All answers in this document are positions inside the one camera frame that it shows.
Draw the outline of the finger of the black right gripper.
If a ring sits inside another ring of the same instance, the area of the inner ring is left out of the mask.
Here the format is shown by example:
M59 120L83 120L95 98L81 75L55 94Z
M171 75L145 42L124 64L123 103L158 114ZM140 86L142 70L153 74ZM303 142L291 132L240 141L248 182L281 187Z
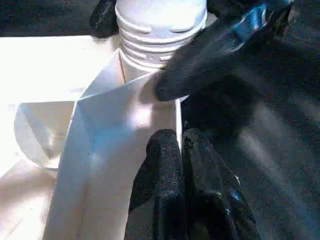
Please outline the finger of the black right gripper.
M117 0L100 0L94 8L90 19L90 34L102 39L109 38L119 32L115 12Z
M209 0L217 19L180 47L155 86L158 100L171 101L221 80L245 55L288 23L292 0Z

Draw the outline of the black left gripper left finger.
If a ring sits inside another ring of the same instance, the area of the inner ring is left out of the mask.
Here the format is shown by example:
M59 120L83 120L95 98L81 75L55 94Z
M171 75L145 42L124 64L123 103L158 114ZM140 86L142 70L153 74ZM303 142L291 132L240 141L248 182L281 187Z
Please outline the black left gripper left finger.
M156 131L145 153L132 185L124 239L184 240L185 184L175 131Z

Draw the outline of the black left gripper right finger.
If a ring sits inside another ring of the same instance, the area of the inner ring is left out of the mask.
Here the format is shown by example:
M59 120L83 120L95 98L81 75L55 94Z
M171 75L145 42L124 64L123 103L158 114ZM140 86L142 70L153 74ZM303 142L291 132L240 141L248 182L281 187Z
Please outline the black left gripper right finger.
M259 240L240 183L208 137L191 128L182 141L189 239Z

